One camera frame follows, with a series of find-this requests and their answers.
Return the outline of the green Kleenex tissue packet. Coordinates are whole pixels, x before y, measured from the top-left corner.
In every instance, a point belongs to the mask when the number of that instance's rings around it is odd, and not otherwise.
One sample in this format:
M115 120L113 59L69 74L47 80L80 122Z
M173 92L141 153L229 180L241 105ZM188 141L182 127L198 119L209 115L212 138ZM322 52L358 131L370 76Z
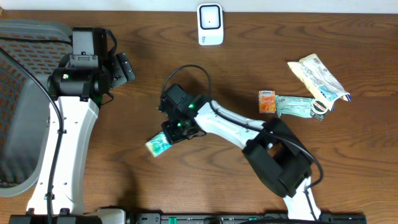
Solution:
M172 145L168 142L166 135L163 131L155 135L152 139L145 143L145 147L152 154L153 157L157 157L169 149Z

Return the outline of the orange tissue packet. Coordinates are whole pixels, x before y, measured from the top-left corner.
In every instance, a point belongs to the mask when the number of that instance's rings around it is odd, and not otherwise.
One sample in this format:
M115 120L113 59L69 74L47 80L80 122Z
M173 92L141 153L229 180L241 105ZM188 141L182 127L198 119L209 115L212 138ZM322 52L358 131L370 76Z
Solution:
M275 113L275 91L261 90L258 94L259 112L260 113Z

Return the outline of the teal wet-wipe packet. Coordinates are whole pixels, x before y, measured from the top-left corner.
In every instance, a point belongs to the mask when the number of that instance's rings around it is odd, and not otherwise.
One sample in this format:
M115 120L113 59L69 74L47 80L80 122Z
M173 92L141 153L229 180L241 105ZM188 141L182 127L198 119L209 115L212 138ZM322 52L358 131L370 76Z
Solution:
M311 118L312 98L296 96L275 96L276 113L278 117L283 114L294 115L301 118Z

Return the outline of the large yellow snack bag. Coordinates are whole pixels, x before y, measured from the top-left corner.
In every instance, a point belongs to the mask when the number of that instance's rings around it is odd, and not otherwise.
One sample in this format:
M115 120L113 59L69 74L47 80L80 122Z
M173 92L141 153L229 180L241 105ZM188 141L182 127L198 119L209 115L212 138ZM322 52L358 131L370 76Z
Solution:
M336 100L352 101L341 83L322 63L317 54L310 54L298 61L287 62L293 74L306 86L313 97L330 111Z

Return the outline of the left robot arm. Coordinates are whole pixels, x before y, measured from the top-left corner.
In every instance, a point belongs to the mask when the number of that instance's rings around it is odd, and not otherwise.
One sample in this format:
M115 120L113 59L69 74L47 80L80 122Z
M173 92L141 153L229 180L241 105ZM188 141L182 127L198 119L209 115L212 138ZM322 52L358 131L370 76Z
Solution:
M108 49L113 33L104 28L76 27L69 45L73 51L61 59L43 86L50 103L49 135L38 184L26 213L11 215L10 224L30 223L134 223L133 214L120 206L85 213L83 176L88 144L103 95L135 79L125 53Z

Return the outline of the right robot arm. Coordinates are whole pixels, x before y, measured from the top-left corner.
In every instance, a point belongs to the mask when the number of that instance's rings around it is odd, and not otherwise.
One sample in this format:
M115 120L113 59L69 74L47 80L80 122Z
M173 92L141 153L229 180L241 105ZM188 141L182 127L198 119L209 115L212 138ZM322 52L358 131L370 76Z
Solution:
M238 146L259 180L283 198L288 218L319 221L311 166L320 163L279 118L268 122L238 115L210 97L188 94L180 85L163 88L159 111L168 116L162 123L169 144L215 134Z

